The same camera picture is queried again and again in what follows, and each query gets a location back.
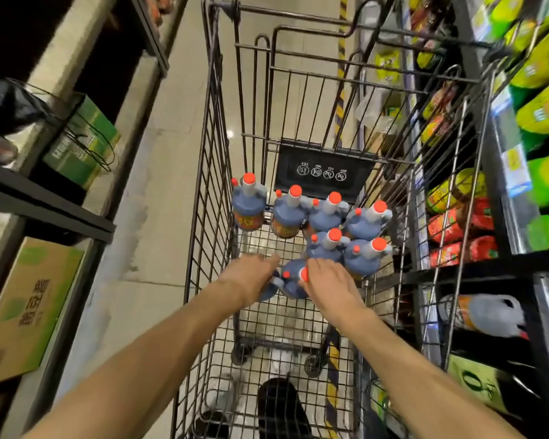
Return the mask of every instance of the cardboard box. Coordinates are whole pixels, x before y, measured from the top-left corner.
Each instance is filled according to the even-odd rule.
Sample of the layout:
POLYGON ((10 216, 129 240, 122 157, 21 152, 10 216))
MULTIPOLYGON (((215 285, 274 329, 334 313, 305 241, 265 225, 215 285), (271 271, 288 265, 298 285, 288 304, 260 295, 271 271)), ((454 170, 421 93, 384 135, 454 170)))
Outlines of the cardboard box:
POLYGON ((0 381, 40 365, 82 256, 24 238, 0 294, 0 381))
POLYGON ((85 94, 75 94, 76 111, 67 123, 78 140, 95 155, 88 154, 72 137, 63 133, 51 146, 43 161, 62 176, 88 190, 120 139, 120 133, 85 94))

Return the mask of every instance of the orange cap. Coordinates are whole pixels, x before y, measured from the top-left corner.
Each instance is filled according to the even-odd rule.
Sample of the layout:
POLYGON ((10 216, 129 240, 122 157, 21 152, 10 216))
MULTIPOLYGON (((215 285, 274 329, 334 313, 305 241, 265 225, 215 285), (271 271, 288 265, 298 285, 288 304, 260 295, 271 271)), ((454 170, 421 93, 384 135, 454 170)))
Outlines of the orange cap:
POLYGON ((329 196, 327 196, 327 199, 329 200, 329 203, 333 205, 339 205, 339 203, 342 201, 342 195, 339 192, 331 192, 329 196))
POLYGON ((373 207, 374 211, 376 211, 379 214, 382 214, 383 212, 385 212, 388 209, 388 206, 386 206, 386 202, 384 200, 376 200, 372 204, 372 207, 373 207))
POLYGON ((253 173, 246 173, 242 177, 242 180, 247 185, 253 185, 256 183, 256 176, 253 173))
POLYGON ((289 194, 291 194, 292 197, 301 197, 302 193, 303 189, 299 185, 293 185, 289 190, 289 194))
POLYGON ((342 238, 342 232, 339 228, 331 228, 327 232, 327 236, 332 242, 339 242, 339 240, 342 238))
POLYGON ((377 237, 370 243, 372 243, 372 247, 376 251, 384 251, 386 246, 388 245, 388 243, 386 243, 386 240, 384 240, 382 237, 377 237))

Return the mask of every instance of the hand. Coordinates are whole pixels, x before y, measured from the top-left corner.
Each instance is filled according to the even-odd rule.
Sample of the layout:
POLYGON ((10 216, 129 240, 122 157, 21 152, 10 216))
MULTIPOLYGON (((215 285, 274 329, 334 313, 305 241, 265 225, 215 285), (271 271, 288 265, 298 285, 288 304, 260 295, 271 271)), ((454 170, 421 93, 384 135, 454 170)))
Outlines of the hand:
POLYGON ((307 261, 308 282, 299 281, 323 317, 338 330, 345 331, 354 312, 366 309, 350 273, 328 259, 307 261))
POLYGON ((275 271, 280 257, 273 254, 265 258, 262 254, 243 254, 230 261, 218 277, 217 283, 227 285, 239 298, 238 308, 249 307, 258 301, 261 289, 275 271))

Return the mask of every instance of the red bottle cap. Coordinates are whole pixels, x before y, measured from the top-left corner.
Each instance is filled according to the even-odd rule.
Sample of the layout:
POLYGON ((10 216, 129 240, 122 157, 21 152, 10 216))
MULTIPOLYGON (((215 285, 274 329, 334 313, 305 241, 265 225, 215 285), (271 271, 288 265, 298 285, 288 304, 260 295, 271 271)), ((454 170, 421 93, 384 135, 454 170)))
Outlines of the red bottle cap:
POLYGON ((388 245, 388 243, 386 243, 386 240, 384 240, 382 237, 377 237, 370 243, 372 243, 372 247, 376 251, 384 251, 388 245))
POLYGON ((342 201, 342 195, 339 192, 334 191, 329 194, 327 199, 332 205, 339 205, 339 203, 342 201))
POLYGON ((339 242, 339 240, 342 238, 342 232, 339 228, 331 228, 327 232, 327 236, 332 242, 339 242))
POLYGON ((388 209, 388 206, 386 206, 386 202, 384 200, 376 200, 372 207, 374 208, 374 211, 379 214, 382 214, 388 209))
POLYGON ((304 282, 309 281, 309 273, 307 272, 307 267, 301 268, 301 271, 299 272, 299 277, 300 277, 301 280, 303 280, 304 282))
POLYGON ((301 197, 302 193, 303 193, 303 189, 299 185, 293 185, 289 190, 289 194, 291 194, 291 196, 295 198, 301 197))
POLYGON ((244 180, 244 183, 247 185, 253 185, 256 183, 256 176, 253 173, 246 173, 242 177, 242 180, 244 180))

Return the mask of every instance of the forearm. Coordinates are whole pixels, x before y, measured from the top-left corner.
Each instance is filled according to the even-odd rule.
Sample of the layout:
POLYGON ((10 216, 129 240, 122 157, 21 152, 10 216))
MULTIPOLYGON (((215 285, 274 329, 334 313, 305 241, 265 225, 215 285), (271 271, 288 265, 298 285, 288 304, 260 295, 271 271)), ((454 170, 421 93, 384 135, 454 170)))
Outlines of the forearm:
POLYGON ((141 437, 162 413, 211 334, 235 310, 211 284, 67 394, 27 439, 141 437))
POLYGON ((407 345, 372 310, 351 315, 347 326, 346 335, 378 374, 395 411, 417 438, 522 437, 407 345))

